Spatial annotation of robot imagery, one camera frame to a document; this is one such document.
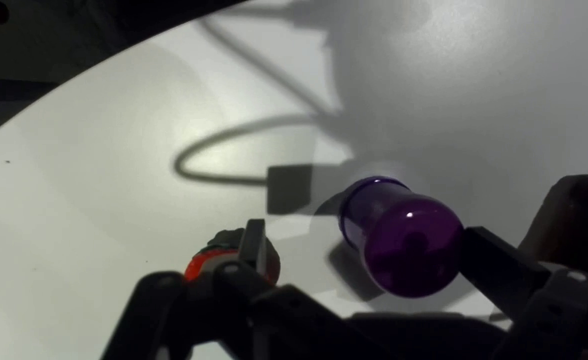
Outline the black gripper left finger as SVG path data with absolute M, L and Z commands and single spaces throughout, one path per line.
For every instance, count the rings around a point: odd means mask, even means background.
M 222 231 L 212 244 L 225 251 L 212 269 L 212 282 L 220 292 L 258 295 L 270 289 L 265 220 L 248 220 L 245 229 Z

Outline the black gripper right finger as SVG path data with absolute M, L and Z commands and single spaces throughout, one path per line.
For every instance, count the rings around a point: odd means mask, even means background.
M 487 229 L 466 229 L 461 275 L 500 313 L 519 315 L 549 282 L 549 270 Z

